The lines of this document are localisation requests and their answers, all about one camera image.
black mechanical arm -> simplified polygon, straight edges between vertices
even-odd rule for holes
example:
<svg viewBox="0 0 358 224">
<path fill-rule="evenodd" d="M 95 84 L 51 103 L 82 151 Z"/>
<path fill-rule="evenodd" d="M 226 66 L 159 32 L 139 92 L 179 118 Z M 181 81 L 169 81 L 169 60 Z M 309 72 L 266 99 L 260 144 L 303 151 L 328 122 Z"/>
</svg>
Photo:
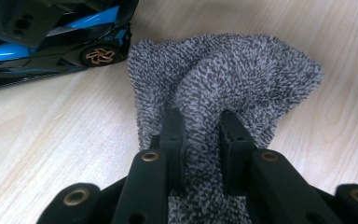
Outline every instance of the black mechanical arm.
<svg viewBox="0 0 358 224">
<path fill-rule="evenodd" d="M 358 185 L 341 185 L 334 196 L 325 193 L 282 154 L 256 148 L 235 114 L 225 111 L 219 126 L 225 192 L 246 196 L 253 223 L 358 223 Z M 181 114 L 171 110 L 127 177 L 104 190 L 81 183 L 62 190 L 38 223 L 167 223 L 168 196 L 186 195 L 185 143 Z"/>
</svg>

toy car wheel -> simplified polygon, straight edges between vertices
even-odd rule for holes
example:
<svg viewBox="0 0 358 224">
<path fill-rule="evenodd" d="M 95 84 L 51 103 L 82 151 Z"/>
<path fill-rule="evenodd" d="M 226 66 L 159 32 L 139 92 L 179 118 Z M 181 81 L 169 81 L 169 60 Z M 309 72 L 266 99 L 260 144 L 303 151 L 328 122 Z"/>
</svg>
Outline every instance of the toy car wheel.
<svg viewBox="0 0 358 224">
<path fill-rule="evenodd" d="M 119 51 L 109 45 L 92 46 L 80 53 L 80 60 L 88 67 L 100 67 L 117 63 L 120 58 Z"/>
</svg>

light wood surface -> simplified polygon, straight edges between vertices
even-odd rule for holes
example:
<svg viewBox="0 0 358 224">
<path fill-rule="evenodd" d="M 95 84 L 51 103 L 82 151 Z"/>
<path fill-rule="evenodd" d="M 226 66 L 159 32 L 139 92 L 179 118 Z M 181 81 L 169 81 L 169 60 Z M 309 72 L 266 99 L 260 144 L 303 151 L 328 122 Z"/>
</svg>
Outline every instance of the light wood surface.
<svg viewBox="0 0 358 224">
<path fill-rule="evenodd" d="M 269 148 L 317 188 L 358 183 L 358 1 L 141 0 L 133 43 L 201 34 L 275 35 L 325 70 Z M 0 90 L 0 223 L 35 223 L 77 182 L 101 189 L 138 151 L 126 62 Z"/>
</svg>

wood grain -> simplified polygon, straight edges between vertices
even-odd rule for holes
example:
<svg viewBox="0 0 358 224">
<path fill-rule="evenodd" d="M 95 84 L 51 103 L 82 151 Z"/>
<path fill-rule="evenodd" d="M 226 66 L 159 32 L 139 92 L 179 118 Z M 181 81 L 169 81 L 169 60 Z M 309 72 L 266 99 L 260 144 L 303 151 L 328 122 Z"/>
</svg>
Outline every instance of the wood grain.
<svg viewBox="0 0 358 224">
<path fill-rule="evenodd" d="M 322 65 L 324 82 L 279 123 L 271 149 L 320 189 L 358 183 L 358 1 L 141 1 L 133 43 L 268 34 Z M 35 223 L 77 182 L 101 189 L 138 151 L 125 62 L 0 90 L 0 223 Z"/>
</svg>

knit fabric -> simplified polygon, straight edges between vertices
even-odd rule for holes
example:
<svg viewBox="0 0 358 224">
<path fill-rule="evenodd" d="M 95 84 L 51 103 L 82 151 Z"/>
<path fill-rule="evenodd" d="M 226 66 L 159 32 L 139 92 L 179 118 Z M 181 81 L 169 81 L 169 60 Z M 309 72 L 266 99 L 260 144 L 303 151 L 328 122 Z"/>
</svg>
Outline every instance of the knit fabric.
<svg viewBox="0 0 358 224">
<path fill-rule="evenodd" d="M 128 64 L 141 149 L 159 134 L 167 109 L 184 117 L 186 196 L 169 198 L 170 223 L 249 223 L 245 198 L 223 192 L 221 113 L 236 113 L 255 144 L 267 147 L 277 120 L 322 81 L 320 65 L 276 37 L 229 34 L 143 40 Z"/>
</svg>

